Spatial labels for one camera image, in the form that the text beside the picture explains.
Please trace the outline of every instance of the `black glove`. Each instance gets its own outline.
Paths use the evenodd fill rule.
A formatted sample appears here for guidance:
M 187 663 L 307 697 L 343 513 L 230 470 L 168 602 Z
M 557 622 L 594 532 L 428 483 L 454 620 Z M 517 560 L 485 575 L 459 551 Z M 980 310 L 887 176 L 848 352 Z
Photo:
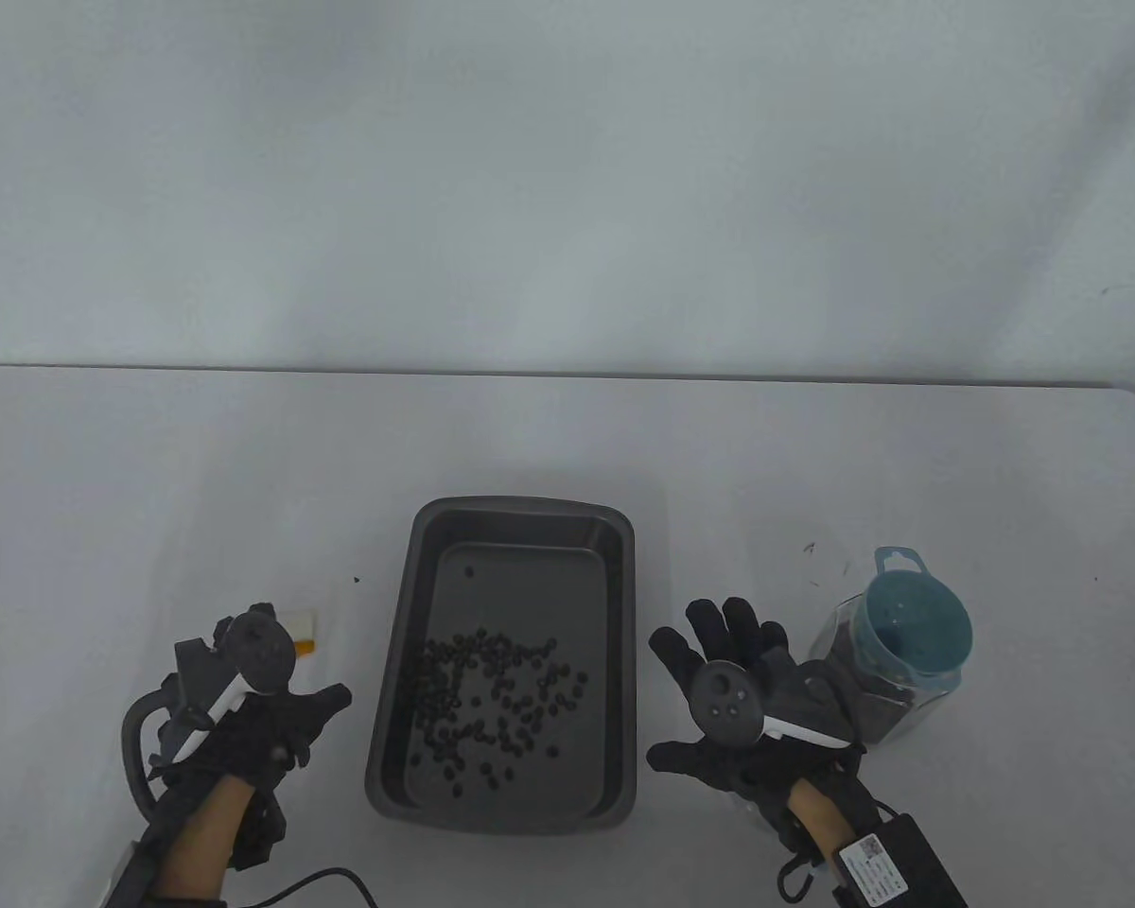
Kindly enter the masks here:
M 326 723 L 353 700 L 334 683 L 314 693 L 249 693 L 191 757 L 161 771 L 169 787 L 187 774 L 235 775 L 258 792 L 272 792 L 295 764 L 306 766 Z
M 798 684 L 801 679 L 824 679 L 827 708 L 840 711 L 834 718 L 854 728 L 854 715 L 844 704 L 846 679 L 839 678 L 823 662 L 806 662 L 797 666 L 789 655 L 787 632 L 774 621 L 758 623 L 753 606 L 745 599 L 731 598 L 723 603 L 723 614 L 709 599 L 689 603 L 684 611 L 693 628 L 703 658 L 671 627 L 659 627 L 650 636 L 653 651 L 672 674 L 672 680 L 686 697 L 690 696 L 693 675 L 706 662 L 735 662 L 743 667 L 760 688 L 762 699 L 770 699 L 780 684 Z M 809 878 L 801 891 L 787 893 L 785 875 L 798 866 L 822 864 L 824 857 L 800 822 L 787 808 L 793 783 L 800 779 L 813 782 L 819 791 L 836 800 L 836 806 L 854 829 L 877 822 L 874 800 L 857 783 L 856 775 L 861 754 L 866 749 L 854 740 L 844 749 L 832 749 L 807 743 L 806 740 L 763 738 L 746 749 L 732 749 L 703 738 L 693 743 L 666 740 L 647 751 L 647 764 L 657 773 L 692 775 L 703 784 L 721 792 L 734 792 L 757 805 L 758 812 L 779 833 L 785 848 L 796 859 L 779 876 L 779 890 L 784 900 L 800 900 L 809 886 Z

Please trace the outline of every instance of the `metal baking pan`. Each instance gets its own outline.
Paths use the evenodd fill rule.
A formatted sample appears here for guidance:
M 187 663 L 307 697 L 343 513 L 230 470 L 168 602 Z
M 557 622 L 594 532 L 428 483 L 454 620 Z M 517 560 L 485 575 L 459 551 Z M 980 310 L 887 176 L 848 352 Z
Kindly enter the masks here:
M 633 529 L 609 507 L 447 497 L 421 508 L 365 770 L 373 808 L 473 833 L 624 821 L 633 589 Z

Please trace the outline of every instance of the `white table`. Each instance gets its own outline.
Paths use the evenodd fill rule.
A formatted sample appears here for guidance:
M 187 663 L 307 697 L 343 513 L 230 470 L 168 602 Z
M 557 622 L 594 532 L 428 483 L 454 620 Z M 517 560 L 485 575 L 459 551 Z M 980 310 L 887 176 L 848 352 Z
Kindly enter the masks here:
M 0 906 L 95 901 L 141 829 L 123 709 L 174 640 L 260 599 L 318 609 L 295 688 L 343 680 L 356 700 L 286 780 L 289 836 L 232 875 L 232 905 L 330 864 L 382 908 L 773 905 L 780 844 L 645 766 L 605 834 L 465 836 L 372 812 L 409 524 L 476 493 L 623 511 L 641 639 L 684 627 L 693 597 L 745 594 L 801 649 L 876 545 L 918 548 L 975 649 L 964 690 L 865 781 L 973 905 L 1135 906 L 1129 394 L 48 368 L 0 368 Z M 639 654 L 640 749 L 695 738 Z M 317 885 L 292 905 L 359 905 Z

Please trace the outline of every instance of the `black cable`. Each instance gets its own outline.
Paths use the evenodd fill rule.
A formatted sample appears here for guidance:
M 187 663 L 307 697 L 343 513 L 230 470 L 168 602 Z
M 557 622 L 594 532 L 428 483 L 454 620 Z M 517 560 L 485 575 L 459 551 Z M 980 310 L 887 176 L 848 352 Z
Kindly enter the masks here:
M 347 878 L 348 882 L 353 883 L 353 885 L 356 886 L 356 891 L 361 893 L 361 898 L 365 900 L 365 903 L 368 903 L 370 908 L 378 908 L 378 902 L 375 902 L 373 896 L 370 894 L 370 890 L 365 888 L 365 884 L 361 882 L 361 877 L 355 873 L 353 873 L 351 869 L 348 869 L 347 866 L 326 866 L 325 869 L 316 871 L 314 873 L 308 874 L 306 876 L 301 878 L 301 881 L 295 882 L 294 885 L 286 886 L 286 889 L 283 889 L 280 892 L 278 892 L 277 896 L 270 896 L 263 902 L 258 902 L 257 905 L 244 905 L 244 908 L 269 908 L 270 905 L 277 905 L 278 902 L 281 902 L 281 900 L 285 899 L 287 896 L 295 894 L 295 892 L 297 892 L 300 889 L 306 886 L 308 883 L 313 883 L 318 881 L 318 878 L 322 877 Z
M 143 743 L 140 735 L 145 718 L 157 709 L 167 708 L 170 701 L 165 691 L 153 690 L 133 701 L 131 708 L 126 711 L 126 717 L 121 720 L 121 771 L 126 773 L 131 797 L 134 798 L 144 821 L 149 823 L 157 809 L 157 796 L 152 794 L 148 775 L 143 771 Z
M 807 892 L 810 891 L 810 883 L 815 880 L 813 871 L 809 867 L 807 868 L 807 878 L 805 878 L 797 892 L 787 892 L 787 878 L 800 868 L 800 866 L 806 866 L 808 863 L 806 855 L 796 855 L 782 865 L 782 869 L 779 871 L 779 896 L 782 897 L 783 902 L 798 905 L 798 902 L 806 899 Z

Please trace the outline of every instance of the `finger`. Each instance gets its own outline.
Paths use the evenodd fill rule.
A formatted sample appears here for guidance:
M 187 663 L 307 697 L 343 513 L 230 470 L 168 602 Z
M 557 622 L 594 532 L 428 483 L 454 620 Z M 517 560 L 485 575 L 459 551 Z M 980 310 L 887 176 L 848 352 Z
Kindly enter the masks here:
M 791 648 L 791 640 L 787 638 L 787 630 L 776 621 L 766 621 L 762 624 L 762 640 L 765 649 L 774 647 Z
M 765 651 L 757 613 L 753 611 L 748 599 L 733 596 L 723 603 L 723 621 L 728 622 L 728 632 L 735 647 L 735 654 L 740 657 L 740 664 L 746 669 L 753 669 L 754 663 Z
M 300 768 L 311 763 L 311 742 L 302 734 L 288 734 L 286 747 L 291 751 L 291 758 L 299 764 Z
M 659 662 L 664 663 L 664 667 L 672 674 L 672 680 L 675 680 L 681 692 L 689 696 L 693 675 L 705 663 L 701 656 L 695 653 L 690 645 L 686 644 L 684 637 L 671 627 L 656 628 L 647 645 L 650 651 L 659 657 Z
M 331 683 L 314 693 L 295 695 L 293 701 L 296 724 L 303 738 L 312 742 L 320 738 L 329 718 L 352 704 L 353 696 L 343 683 Z
M 656 773 L 689 775 L 711 788 L 731 791 L 718 757 L 718 749 L 707 739 L 697 740 L 692 745 L 683 740 L 664 740 L 647 749 L 647 765 Z
M 796 670 L 796 662 L 791 658 L 791 653 L 785 647 L 774 647 L 766 649 L 762 657 L 753 665 L 753 674 L 762 683 L 766 693 L 776 690 L 784 679 L 790 678 Z
M 723 615 L 718 614 L 715 604 L 711 599 L 695 599 L 684 609 L 684 617 L 689 619 L 689 624 L 693 628 L 693 633 L 701 644 L 701 654 L 708 662 L 715 658 L 723 658 L 726 662 L 735 662 L 735 647 L 728 632 L 728 624 L 723 622 Z
M 701 741 L 686 743 L 684 740 L 663 740 L 662 743 L 647 748 L 647 765 L 656 773 L 673 773 L 675 775 L 693 775 L 705 763 Z

